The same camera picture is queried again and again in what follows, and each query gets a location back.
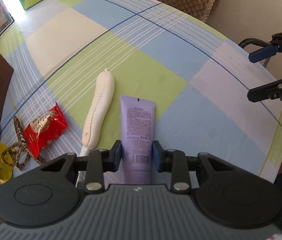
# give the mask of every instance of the gray ribbed panel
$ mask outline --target gray ribbed panel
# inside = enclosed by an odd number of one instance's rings
[[[80,208],[58,224],[39,229],[0,225],[0,240],[265,240],[280,231],[273,225],[239,230],[203,216],[186,195],[164,185],[112,185],[101,195],[89,195]]]

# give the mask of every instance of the white toothbrush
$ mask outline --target white toothbrush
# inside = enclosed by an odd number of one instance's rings
[[[97,146],[102,123],[112,101],[113,93],[114,78],[111,72],[105,69],[96,79],[94,97],[83,127],[80,156],[87,156]],[[77,182],[79,181],[84,181],[82,172],[79,172]]]

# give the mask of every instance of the checkered tablecloth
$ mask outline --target checkered tablecloth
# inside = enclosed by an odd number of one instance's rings
[[[164,148],[209,152],[276,177],[282,102],[247,99],[248,89],[275,79],[221,33],[172,7],[156,0],[44,0],[3,33],[0,53],[15,70],[1,122],[6,145],[16,141],[15,114],[27,125],[57,101],[69,128],[42,156],[80,152],[96,77],[107,68],[115,92],[98,147],[120,138],[119,97],[130,95],[156,102],[154,138]],[[31,160],[25,171],[36,166]],[[105,180],[122,182],[122,171]],[[169,174],[153,172],[153,182],[169,184]]]

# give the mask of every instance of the black circular cover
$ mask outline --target black circular cover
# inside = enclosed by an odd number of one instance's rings
[[[24,174],[0,186],[0,220],[16,226],[48,225],[71,213],[78,201],[76,187],[57,172]]]
[[[222,171],[197,190],[197,203],[205,215],[233,228],[269,224],[282,207],[282,193],[270,182],[245,172]]]

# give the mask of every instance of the red wrapper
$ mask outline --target red wrapper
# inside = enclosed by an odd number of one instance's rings
[[[67,127],[68,123],[57,103],[45,114],[29,123],[24,136],[28,140],[34,158],[37,159],[42,149],[59,138]]]

